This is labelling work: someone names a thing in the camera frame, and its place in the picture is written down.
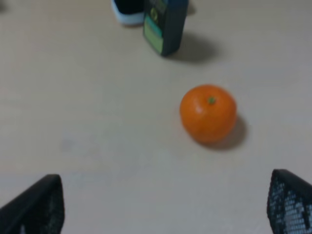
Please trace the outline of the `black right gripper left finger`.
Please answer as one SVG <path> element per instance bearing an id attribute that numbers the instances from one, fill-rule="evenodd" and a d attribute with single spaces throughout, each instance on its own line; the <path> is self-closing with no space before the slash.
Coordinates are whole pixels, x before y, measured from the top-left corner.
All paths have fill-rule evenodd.
<path id="1" fill-rule="evenodd" d="M 0 208 L 2 234 L 59 234 L 65 221 L 60 175 L 46 175 Z"/>

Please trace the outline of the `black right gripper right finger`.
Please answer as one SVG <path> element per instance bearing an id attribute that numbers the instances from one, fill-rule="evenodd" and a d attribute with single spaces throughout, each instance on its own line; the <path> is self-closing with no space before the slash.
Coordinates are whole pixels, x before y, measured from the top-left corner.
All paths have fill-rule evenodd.
<path id="1" fill-rule="evenodd" d="M 274 169 L 267 217 L 274 234 L 310 234 L 312 185 L 286 169 Z"/>

